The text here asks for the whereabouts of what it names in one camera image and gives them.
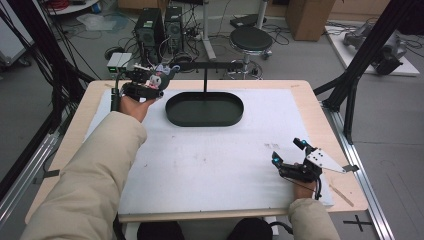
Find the desk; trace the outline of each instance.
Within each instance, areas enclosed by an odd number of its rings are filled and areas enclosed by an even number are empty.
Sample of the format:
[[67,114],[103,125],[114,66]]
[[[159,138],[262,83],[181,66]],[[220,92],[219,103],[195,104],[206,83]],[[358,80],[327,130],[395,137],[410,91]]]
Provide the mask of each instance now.
[[[89,124],[97,110],[102,94],[108,88],[113,87],[113,81],[92,82],[84,95],[81,104],[69,126],[69,129],[57,151],[50,170],[62,169],[72,158],[87,132]],[[171,81],[168,89],[194,89],[201,91],[203,81]],[[301,114],[305,128],[309,134],[311,144],[319,145],[332,156],[340,165],[347,165],[344,153],[332,132],[332,129],[321,110],[321,107],[306,81],[273,80],[273,81],[208,81],[208,89],[290,89]],[[367,209],[367,201],[352,173],[339,174],[324,170],[325,177],[330,186],[330,191],[335,205],[328,209],[329,212],[363,211]],[[45,199],[46,195],[58,181],[58,177],[45,179],[40,190],[26,216],[28,222],[32,213]],[[287,214],[286,209],[262,209],[254,211],[225,211],[182,213],[167,216],[166,214],[145,218],[125,217],[123,222],[153,221],[166,219],[208,219],[223,217],[247,217],[247,216],[272,216]]]

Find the stool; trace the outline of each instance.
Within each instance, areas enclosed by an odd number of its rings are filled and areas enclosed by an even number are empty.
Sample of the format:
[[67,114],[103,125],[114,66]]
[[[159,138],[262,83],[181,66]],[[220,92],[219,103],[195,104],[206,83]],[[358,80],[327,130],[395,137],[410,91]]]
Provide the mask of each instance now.
[[271,48],[272,38],[268,33],[255,27],[239,27],[230,34],[230,46],[236,51],[244,53],[244,58],[232,62],[243,63],[242,69],[227,69],[227,75],[236,79],[237,74],[246,79],[249,75],[255,79],[262,79],[262,67],[250,60],[250,55],[267,54]]

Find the gray floor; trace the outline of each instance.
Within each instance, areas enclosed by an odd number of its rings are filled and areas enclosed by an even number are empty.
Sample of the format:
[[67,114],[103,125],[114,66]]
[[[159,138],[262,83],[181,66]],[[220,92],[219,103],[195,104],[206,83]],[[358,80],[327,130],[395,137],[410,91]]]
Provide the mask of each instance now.
[[[72,43],[102,79],[110,79],[106,69],[104,52],[107,48],[122,45],[122,38],[130,37],[134,23],[120,18],[122,29],[114,32],[83,32],[82,26],[70,27],[77,23],[69,15],[62,22],[65,28],[79,34],[71,38]],[[229,19],[224,18],[221,33],[228,35],[233,29]],[[285,27],[282,19],[269,19]],[[210,20],[210,32],[217,32],[220,20]],[[294,41],[290,34],[283,34],[290,44],[274,44],[273,56],[268,60],[254,59],[264,69],[264,79],[304,79],[313,88],[338,77],[344,68],[326,36],[318,42]],[[211,40],[218,61],[240,58],[228,45],[228,40]],[[198,61],[206,59],[201,44]],[[424,50],[415,50],[424,55]],[[424,72],[424,60],[411,52],[407,59]],[[77,58],[80,69],[92,74],[89,68]],[[202,73],[179,74],[176,79],[201,79]],[[0,73],[0,144],[3,177],[23,148],[29,142],[38,127],[50,111],[50,86],[45,83],[36,66],[13,66],[7,72]],[[210,79],[221,79],[223,72],[210,72]],[[357,105],[353,123],[353,140],[359,156],[365,166],[372,187],[389,221],[394,237],[397,239],[424,238],[424,77],[377,76],[364,74],[358,86]],[[323,100],[329,93],[318,96]],[[0,229],[2,239],[19,238],[25,227],[24,217],[38,189],[32,185],[19,202],[18,207],[6,225]],[[355,221],[355,215],[362,222],[370,222],[368,212],[331,214],[342,239],[377,239],[372,226],[344,224],[343,221]],[[214,220],[183,222],[186,239],[224,239],[232,229],[235,220]],[[275,239],[291,239],[283,233]]]

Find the black oval tray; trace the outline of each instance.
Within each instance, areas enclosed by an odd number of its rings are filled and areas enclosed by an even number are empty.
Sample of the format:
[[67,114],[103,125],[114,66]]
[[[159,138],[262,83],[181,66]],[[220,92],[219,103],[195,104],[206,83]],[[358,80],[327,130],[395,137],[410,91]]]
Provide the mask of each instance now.
[[244,105],[227,92],[182,92],[166,102],[168,120],[180,127],[231,126],[240,121]]

